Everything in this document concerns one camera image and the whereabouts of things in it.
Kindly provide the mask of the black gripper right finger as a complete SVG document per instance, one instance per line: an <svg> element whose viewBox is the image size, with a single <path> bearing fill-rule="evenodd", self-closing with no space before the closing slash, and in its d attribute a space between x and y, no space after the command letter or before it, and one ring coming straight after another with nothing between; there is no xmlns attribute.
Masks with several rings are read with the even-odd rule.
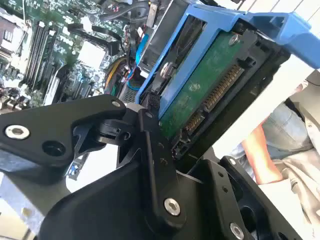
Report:
<svg viewBox="0 0 320 240"><path fill-rule="evenodd" d="M198 177L213 196L221 239L301 239L271 200L231 158L200 158Z"/></svg>

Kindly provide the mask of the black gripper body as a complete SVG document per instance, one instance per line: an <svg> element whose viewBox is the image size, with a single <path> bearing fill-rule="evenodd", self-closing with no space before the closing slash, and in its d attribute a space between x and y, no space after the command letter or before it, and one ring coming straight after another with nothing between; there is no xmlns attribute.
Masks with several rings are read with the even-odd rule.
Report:
<svg viewBox="0 0 320 240"><path fill-rule="evenodd" d="M176 231L147 224L139 166L131 163L57 202L41 224L40 240L219 240L216 211L199 180L177 175L186 222Z"/></svg>

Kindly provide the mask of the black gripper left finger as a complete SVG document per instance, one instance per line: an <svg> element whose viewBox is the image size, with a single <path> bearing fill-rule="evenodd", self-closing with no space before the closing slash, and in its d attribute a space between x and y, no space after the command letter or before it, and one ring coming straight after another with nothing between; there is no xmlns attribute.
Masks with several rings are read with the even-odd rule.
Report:
<svg viewBox="0 0 320 240"><path fill-rule="evenodd" d="M186 212L158 111L155 99L129 105L100 95L2 114L0 168L38 184L53 184L76 157L114 144L120 150L118 169L138 165L148 226L180 230Z"/></svg>

